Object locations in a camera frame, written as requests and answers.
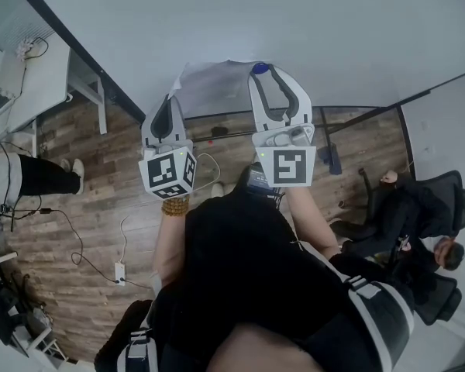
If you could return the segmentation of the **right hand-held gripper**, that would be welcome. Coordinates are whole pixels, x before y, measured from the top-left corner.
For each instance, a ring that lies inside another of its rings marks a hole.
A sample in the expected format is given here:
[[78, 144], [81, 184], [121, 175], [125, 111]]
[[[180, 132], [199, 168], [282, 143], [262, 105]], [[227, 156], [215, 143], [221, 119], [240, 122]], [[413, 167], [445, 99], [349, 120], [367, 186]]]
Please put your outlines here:
[[311, 99], [290, 74], [273, 64], [269, 69], [288, 107], [272, 112], [259, 78], [250, 73], [253, 117], [257, 131], [262, 131], [252, 136], [257, 157], [272, 188], [310, 187], [316, 155]]

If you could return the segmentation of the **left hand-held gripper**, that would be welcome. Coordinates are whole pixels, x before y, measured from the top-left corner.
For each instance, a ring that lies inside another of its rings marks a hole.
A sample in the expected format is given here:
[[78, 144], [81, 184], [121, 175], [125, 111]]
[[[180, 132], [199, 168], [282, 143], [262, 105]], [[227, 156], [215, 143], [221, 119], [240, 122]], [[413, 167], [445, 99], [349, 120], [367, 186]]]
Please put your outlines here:
[[197, 160], [186, 139], [179, 101], [165, 95], [146, 114], [141, 127], [143, 157], [139, 172], [145, 191], [160, 200], [189, 195], [194, 190]]

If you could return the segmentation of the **white paper sheet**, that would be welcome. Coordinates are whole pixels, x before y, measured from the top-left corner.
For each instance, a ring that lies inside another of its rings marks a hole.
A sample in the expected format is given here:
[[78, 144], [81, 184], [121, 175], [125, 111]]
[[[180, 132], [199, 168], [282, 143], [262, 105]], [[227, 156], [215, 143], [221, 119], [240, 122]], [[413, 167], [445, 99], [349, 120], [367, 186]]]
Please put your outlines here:
[[167, 99], [176, 99], [186, 119], [252, 110], [248, 79], [254, 61], [187, 63]]

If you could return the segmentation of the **person's left forearm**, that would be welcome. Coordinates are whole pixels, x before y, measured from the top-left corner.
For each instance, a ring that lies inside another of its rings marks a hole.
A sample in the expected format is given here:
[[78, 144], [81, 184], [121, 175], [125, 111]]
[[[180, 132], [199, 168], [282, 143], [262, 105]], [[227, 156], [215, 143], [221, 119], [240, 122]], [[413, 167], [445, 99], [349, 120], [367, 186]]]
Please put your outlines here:
[[171, 198], [162, 204], [162, 219], [153, 258], [153, 269], [163, 287], [174, 281], [184, 266], [185, 223], [189, 196]]

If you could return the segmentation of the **person's right forearm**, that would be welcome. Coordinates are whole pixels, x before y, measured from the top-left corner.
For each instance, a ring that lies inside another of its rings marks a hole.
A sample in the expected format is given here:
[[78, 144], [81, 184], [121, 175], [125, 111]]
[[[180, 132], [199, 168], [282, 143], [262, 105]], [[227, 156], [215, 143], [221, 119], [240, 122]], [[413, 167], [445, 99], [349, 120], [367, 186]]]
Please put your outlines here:
[[315, 203], [309, 188], [288, 188], [286, 197], [298, 239], [309, 243], [327, 260], [339, 254], [336, 236]]

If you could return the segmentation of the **black waist device with screen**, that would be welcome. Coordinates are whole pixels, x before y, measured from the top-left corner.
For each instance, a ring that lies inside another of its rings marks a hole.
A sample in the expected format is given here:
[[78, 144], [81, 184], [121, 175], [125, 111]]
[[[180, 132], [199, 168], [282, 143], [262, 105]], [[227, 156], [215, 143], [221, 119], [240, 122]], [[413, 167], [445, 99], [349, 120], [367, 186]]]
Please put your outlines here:
[[250, 165], [246, 189], [250, 194], [273, 198], [276, 202], [279, 202], [283, 196], [280, 188], [273, 188], [268, 184], [266, 174], [259, 161]]

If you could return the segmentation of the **white desk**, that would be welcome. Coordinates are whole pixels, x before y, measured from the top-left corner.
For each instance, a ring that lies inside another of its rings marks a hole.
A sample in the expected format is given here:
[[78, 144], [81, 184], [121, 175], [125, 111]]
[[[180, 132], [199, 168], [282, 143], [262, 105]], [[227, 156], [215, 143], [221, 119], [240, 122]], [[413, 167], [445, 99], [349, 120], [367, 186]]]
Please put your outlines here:
[[28, 60], [22, 94], [0, 113], [0, 140], [33, 127], [33, 153], [37, 154], [37, 117], [68, 100], [76, 91], [98, 106], [101, 134], [107, 133], [105, 91], [102, 80], [56, 33], [46, 38], [46, 53]]

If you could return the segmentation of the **small white flower decoration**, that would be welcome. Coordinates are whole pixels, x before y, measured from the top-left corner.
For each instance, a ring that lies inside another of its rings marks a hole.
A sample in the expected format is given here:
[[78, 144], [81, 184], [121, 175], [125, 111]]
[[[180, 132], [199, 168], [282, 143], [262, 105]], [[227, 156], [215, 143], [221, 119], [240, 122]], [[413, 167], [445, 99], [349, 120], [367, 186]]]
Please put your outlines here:
[[21, 61], [24, 61], [26, 59], [26, 55], [28, 54], [29, 51], [34, 47], [34, 41], [31, 38], [25, 38], [21, 40], [16, 47], [16, 52], [15, 55], [17, 58]]

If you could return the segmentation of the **person's black top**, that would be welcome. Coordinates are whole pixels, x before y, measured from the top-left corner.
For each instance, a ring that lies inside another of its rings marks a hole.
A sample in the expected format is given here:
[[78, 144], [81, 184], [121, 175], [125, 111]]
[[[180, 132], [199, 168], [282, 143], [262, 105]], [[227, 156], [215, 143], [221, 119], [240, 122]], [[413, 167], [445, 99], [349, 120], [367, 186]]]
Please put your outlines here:
[[414, 328], [404, 285], [341, 250], [327, 260], [242, 185], [187, 213], [184, 266], [153, 288], [96, 372], [393, 372]]

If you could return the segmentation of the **window with white blinds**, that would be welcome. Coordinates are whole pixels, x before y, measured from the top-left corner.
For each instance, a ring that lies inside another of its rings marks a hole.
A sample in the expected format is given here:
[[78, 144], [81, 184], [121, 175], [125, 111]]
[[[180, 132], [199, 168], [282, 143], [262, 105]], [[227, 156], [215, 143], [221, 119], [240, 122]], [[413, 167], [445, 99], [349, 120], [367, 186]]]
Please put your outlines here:
[[26, 0], [0, 0], [0, 50], [14, 53], [25, 39], [46, 39], [54, 31]]

